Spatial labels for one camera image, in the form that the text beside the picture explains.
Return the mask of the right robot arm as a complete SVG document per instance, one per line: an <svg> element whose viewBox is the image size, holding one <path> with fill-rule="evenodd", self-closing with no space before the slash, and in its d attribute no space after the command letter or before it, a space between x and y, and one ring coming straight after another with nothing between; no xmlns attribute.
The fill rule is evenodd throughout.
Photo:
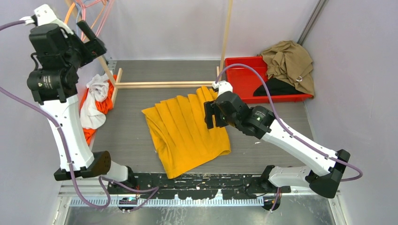
<svg viewBox="0 0 398 225"><path fill-rule="evenodd" d="M289 128L267 108L249 107L230 91L216 100L204 103L205 123L208 129L230 125L244 135L256 137L288 152L304 163L302 167L268 165L259 180L268 193L278 188L297 186L310 188L325 198L334 198L338 191L350 153L324 148Z"/></svg>

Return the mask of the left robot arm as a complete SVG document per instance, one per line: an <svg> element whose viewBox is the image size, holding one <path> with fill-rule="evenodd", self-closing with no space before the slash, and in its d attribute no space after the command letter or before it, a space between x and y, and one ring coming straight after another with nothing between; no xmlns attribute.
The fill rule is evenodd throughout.
<svg viewBox="0 0 398 225"><path fill-rule="evenodd" d="M108 151L92 152L83 133L77 72L107 50L85 21L78 22L78 26L88 35L88 42L59 19L38 24L29 34L35 49L31 55L35 68L28 76L27 86L53 129L61 162L54 177L63 181L102 175L118 181L118 187L130 194L137 187L132 169L112 161Z"/></svg>

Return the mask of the orange hanger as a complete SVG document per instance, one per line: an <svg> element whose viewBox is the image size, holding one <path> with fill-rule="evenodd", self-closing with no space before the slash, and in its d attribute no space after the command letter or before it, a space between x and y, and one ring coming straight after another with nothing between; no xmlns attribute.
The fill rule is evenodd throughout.
<svg viewBox="0 0 398 225"><path fill-rule="evenodd" d="M76 19L76 15L77 15L77 8L75 7L75 4L73 2L73 0L66 0L65 3L67 4L68 10L66 13L66 16L64 18L64 22L68 23L70 21L72 21L72 19ZM89 14L92 14L92 18L89 19L91 20L91 25L94 22L95 18L97 17L98 13L100 12L101 8L103 7L103 5L101 3L96 4L93 7L90 7L86 10L86 20L89 18Z"/></svg>

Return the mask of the yellow pleated skirt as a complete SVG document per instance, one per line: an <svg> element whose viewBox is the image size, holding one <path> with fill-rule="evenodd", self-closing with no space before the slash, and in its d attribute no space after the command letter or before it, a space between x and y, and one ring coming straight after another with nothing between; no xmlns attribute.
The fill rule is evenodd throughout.
<svg viewBox="0 0 398 225"><path fill-rule="evenodd" d="M225 128L208 129L204 103L217 93L202 86L142 110L156 153L168 179L176 178L215 158L231 153Z"/></svg>

